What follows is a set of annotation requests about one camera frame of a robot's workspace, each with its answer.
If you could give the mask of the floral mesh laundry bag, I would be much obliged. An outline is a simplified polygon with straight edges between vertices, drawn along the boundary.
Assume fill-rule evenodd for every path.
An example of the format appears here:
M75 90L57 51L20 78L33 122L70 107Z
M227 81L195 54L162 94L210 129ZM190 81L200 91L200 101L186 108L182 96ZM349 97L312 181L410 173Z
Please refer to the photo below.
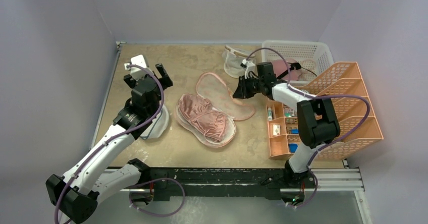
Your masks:
M224 113L228 117L226 132L220 142L213 142L210 138L204 137L191 126L178 112L178 102L175 107L175 116L178 123L186 130L190 131L197 140L210 148L220 148L226 146L235 137L237 132L236 121L244 121L255 114L255 107L251 104L244 104L232 97L231 89L222 78L215 73L203 73L200 75L196 86L196 93L202 98L208 99L213 104L213 108Z

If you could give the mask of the pink satin bra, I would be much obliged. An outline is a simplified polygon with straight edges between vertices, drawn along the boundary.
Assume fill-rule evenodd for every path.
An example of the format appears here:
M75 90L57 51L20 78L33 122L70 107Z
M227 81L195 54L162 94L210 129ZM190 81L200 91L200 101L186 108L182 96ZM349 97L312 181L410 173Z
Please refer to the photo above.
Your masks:
M184 94L178 101L178 112L197 132L213 142L223 140L228 117L213 108L208 99L199 95Z

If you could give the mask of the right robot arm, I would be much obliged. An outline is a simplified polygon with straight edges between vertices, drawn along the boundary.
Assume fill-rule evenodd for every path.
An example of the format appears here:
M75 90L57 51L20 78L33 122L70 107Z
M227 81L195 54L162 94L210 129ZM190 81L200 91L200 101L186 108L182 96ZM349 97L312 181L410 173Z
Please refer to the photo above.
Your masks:
M340 135L333 103L329 98L305 93L277 78L271 62L256 65L243 60L240 67L244 74L238 78L233 98L248 99L261 93L297 112L300 143L286 161L283 171L285 184L296 187L307 177L310 165L321 148Z

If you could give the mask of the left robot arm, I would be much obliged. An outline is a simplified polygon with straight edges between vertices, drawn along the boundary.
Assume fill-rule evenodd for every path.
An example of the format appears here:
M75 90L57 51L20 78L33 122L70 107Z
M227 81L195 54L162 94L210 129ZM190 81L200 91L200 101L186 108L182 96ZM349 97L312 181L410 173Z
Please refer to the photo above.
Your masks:
M136 158L115 172L104 174L128 146L139 139L160 137L169 123L164 91L173 82L163 65L156 65L157 74L142 63L128 63L125 67L130 72L124 81L131 88L131 97L124 108L101 140L77 164L46 181L49 199L55 206L55 223L60 222L60 214L68 222L83 223L110 196L134 185L145 188L152 180L150 167Z

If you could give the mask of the pink bra in basket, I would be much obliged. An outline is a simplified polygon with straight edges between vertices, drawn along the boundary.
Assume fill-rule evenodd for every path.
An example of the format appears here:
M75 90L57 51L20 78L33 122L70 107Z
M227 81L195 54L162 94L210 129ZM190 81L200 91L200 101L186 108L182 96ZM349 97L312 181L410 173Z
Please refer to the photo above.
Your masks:
M272 61L274 74L277 79L298 81L302 74L301 65L292 58L285 58L286 63L283 60Z

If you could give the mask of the white round mesh bag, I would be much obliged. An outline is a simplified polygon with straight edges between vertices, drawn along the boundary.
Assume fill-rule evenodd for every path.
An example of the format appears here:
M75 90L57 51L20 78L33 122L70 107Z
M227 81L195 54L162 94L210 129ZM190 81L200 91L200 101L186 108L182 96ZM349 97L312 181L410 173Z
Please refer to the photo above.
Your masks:
M163 132L167 129L170 121L170 114L165 105L162 106L162 110L153 120L152 124L140 135L140 139L148 140L159 138Z

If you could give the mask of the white marker in organizer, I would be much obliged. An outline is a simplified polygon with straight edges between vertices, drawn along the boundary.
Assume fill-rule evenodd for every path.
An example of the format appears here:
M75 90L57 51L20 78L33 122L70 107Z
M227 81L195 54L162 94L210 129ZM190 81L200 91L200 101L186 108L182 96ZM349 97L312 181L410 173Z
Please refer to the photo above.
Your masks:
M271 107L267 108L267 120L272 121L273 120L273 110Z

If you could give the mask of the white box in organizer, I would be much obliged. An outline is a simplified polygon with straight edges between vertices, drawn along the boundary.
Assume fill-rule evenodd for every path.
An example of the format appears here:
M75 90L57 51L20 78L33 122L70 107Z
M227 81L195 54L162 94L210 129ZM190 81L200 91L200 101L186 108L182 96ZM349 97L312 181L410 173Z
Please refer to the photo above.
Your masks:
M280 136L281 135L281 125L272 124L272 136Z

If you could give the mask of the white plastic basket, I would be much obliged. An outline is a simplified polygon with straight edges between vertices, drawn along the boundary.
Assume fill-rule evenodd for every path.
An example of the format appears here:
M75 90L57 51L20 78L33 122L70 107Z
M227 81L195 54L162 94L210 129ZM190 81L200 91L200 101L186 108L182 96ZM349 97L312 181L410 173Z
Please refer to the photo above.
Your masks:
M293 86L304 86L327 70L334 60L329 47L322 42L266 40L262 47L279 52L288 62L297 61L302 66L302 74Z

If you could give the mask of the blue item in organizer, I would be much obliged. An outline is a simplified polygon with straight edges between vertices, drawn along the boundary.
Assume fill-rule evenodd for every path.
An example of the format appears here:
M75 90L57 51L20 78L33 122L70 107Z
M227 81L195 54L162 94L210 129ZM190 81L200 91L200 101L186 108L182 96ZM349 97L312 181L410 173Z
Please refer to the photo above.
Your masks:
M289 147L289 152L290 153L295 153L296 150L297 150L297 148L298 148L298 144L290 143L290 144L288 144L288 147Z

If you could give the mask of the orange plastic desk organizer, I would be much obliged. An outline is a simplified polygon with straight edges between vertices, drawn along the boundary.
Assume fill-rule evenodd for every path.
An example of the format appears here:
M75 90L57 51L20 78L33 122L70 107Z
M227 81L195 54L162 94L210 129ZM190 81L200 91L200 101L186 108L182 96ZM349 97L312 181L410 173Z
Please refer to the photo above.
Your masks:
M338 62L304 86L297 89L312 95L357 95L369 100L368 92L356 62ZM340 141L322 150L317 160L344 160L358 151L383 140L373 109L366 111L364 101L356 98L334 98L333 107L340 125ZM300 143L297 116L291 116L288 106L268 100L267 108L273 110L273 120L268 121L270 158L287 159L293 155L288 144ZM272 136L272 124L281 125L281 135Z

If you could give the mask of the white mesh drawstring bag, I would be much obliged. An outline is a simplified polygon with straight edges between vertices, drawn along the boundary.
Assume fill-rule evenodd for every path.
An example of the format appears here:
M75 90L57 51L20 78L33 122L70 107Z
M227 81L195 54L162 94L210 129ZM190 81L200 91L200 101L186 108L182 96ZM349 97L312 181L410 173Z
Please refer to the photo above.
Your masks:
M244 69L240 66L243 59L252 60L256 64L255 55L251 51L225 45L225 51L222 54L224 59L224 71L232 78L238 79L244 75Z

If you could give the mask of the metal corner bracket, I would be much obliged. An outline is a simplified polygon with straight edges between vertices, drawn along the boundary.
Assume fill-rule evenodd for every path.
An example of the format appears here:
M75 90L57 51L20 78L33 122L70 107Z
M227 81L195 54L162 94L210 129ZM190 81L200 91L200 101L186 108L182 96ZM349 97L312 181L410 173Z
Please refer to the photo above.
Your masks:
M125 41L116 41L117 44L117 53L121 53L123 46L127 43Z

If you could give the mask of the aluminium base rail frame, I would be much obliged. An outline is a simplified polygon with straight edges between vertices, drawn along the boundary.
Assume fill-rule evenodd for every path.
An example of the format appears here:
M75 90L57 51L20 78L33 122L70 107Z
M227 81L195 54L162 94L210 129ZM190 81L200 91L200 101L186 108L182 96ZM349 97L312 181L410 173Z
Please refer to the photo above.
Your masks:
M52 204L74 223L88 220L117 192L133 189L147 189L154 201L172 196L263 197L281 200L289 209L306 206L320 191L348 191L355 194L362 218L368 218L358 169L314 169L292 178L283 169L149 167L133 159L116 171L53 175L46 185Z

